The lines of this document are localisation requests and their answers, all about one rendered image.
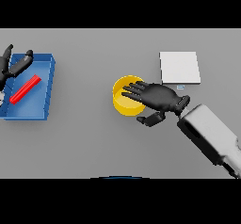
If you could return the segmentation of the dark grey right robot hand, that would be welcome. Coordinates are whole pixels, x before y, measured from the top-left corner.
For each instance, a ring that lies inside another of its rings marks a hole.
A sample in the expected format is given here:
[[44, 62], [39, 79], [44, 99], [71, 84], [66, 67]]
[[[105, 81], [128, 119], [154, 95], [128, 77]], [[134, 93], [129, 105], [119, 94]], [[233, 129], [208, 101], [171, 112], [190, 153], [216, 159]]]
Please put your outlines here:
[[154, 113], [149, 117], [137, 117], [137, 121], [148, 127], [153, 127], [163, 121], [166, 118], [166, 112], [172, 112], [179, 117], [190, 103], [188, 95], [178, 96], [173, 89], [160, 84], [136, 81], [123, 89], [122, 96], [154, 110]]

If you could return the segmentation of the red beaker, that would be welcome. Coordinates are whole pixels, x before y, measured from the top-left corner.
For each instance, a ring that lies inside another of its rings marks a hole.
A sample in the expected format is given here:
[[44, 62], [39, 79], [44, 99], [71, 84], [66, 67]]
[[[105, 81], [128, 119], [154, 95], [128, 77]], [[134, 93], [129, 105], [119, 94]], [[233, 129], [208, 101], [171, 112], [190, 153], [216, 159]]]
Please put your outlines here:
[[9, 98], [9, 102], [11, 104], [17, 104], [40, 81], [41, 81], [41, 78], [36, 74], [34, 74]]

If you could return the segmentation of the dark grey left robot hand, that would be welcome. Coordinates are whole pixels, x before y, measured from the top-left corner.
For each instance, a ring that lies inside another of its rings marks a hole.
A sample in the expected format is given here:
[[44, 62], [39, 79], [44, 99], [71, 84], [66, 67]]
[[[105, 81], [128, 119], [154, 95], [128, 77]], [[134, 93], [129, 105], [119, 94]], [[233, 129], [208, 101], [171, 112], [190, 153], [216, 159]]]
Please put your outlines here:
[[6, 82], [10, 77], [16, 78], [33, 63], [33, 51], [28, 50], [23, 58], [10, 67], [8, 64], [12, 48], [13, 45], [10, 44], [0, 56], [0, 91], [4, 89]]

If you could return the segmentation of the yellow bowl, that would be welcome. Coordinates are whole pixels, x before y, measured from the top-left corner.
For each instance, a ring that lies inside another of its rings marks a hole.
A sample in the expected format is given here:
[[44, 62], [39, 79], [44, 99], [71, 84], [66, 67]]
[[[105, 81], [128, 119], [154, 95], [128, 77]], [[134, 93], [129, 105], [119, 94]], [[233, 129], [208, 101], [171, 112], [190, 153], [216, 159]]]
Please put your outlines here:
[[112, 88], [113, 105], [119, 113], [126, 117], [137, 116], [145, 109], [142, 103], [121, 95], [124, 92], [124, 86], [128, 86], [136, 81], [141, 81], [141, 78], [134, 75], [125, 75], [118, 79]]

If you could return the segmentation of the blue plastic tray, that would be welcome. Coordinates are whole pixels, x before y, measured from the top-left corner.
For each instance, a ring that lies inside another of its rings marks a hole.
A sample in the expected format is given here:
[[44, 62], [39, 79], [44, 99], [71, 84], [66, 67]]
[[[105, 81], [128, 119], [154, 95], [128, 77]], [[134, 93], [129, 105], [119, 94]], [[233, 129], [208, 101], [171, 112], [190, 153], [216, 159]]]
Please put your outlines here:
[[0, 119], [47, 120], [55, 75], [52, 54], [34, 54], [33, 63], [3, 90]]

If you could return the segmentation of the pale square measuring scale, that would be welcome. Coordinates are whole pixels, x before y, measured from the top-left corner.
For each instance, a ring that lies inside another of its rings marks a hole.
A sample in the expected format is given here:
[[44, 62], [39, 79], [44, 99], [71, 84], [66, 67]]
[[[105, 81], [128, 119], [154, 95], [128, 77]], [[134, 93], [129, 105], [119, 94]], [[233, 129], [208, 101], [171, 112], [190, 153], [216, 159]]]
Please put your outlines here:
[[160, 52], [161, 80], [164, 84], [197, 85], [201, 82], [195, 52]]

